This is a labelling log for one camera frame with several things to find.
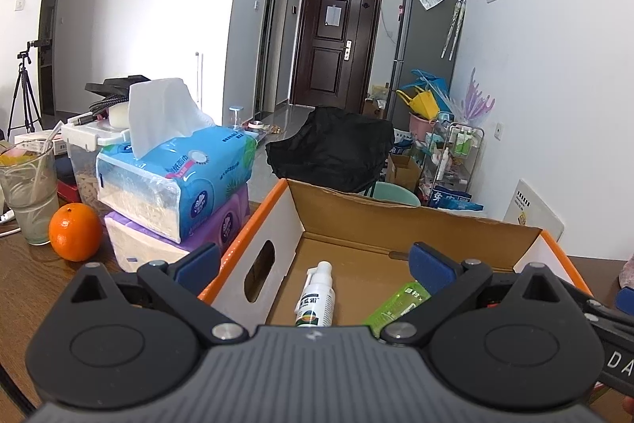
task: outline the straw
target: straw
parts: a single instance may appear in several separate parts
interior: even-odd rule
[[[59,133],[59,130],[61,130],[62,126],[64,126],[64,123],[62,121],[59,121],[55,125],[55,128],[53,128],[53,130],[51,131],[51,134],[44,141],[44,145],[42,146],[44,152],[48,149],[49,144],[51,144],[51,142],[53,142],[53,139]],[[40,160],[39,163],[37,163],[36,179],[33,182],[33,190],[31,191],[31,203],[35,202],[36,193],[37,193],[37,183],[39,182],[40,176],[42,174],[42,164],[43,163],[44,163],[44,160]]]
[[[51,145],[51,143],[53,142],[53,139],[55,138],[55,136],[59,133],[59,130],[61,130],[61,127],[64,125],[64,123],[62,121],[59,121],[56,125],[55,128],[52,129],[51,134],[48,136],[48,138],[44,141],[44,144],[42,145],[42,149],[44,150],[44,152],[49,148],[49,146]],[[36,194],[37,194],[37,184],[40,181],[40,176],[42,176],[42,164],[44,163],[44,159],[40,160],[39,163],[37,163],[37,169],[36,169],[36,177],[34,179],[33,182],[33,190],[31,190],[31,203],[35,202],[35,198],[36,198]],[[34,220],[34,218],[36,218],[37,214],[39,214],[42,211],[42,209],[36,211],[31,212],[29,215],[29,223],[31,224]]]

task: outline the doorway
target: doorway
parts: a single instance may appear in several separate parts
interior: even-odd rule
[[[381,0],[303,0],[291,99],[360,113]]]
[[[55,117],[55,7],[57,0],[42,0],[40,7],[39,36],[49,39],[50,44],[43,45],[37,53],[37,72],[39,78],[39,97],[42,115]]]
[[[256,74],[254,120],[262,120],[275,111],[287,5],[288,0],[265,0],[264,2]]]

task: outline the wooden table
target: wooden table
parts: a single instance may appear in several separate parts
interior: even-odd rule
[[[15,228],[2,225],[2,231]],[[105,242],[91,261],[120,271],[110,243]],[[27,398],[39,405],[24,353],[31,336],[83,262],[67,262],[50,244],[30,246],[21,233],[0,239],[0,362]],[[0,392],[0,421],[17,423],[23,416],[4,392]]]
[[[3,230],[14,228],[5,226]],[[571,259],[597,299],[611,304],[624,262]],[[105,263],[110,271],[119,270],[109,243],[91,260]],[[50,245],[28,245],[20,233],[0,239],[0,362],[36,405],[39,399],[25,370],[24,353],[40,322],[81,265],[59,258]],[[610,422],[629,423],[630,418],[621,409],[622,398],[617,392],[610,392],[594,408]],[[22,419],[4,393],[0,394],[0,418],[2,423],[18,423]]]

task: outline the pink bucket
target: pink bucket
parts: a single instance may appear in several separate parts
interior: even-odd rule
[[[433,125],[427,119],[410,113],[410,132],[417,141],[425,142],[425,134],[432,130]]]

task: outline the black chair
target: black chair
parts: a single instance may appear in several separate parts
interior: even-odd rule
[[[333,106],[318,106],[293,137],[266,144],[278,178],[359,193],[378,180],[394,145],[394,127]]]

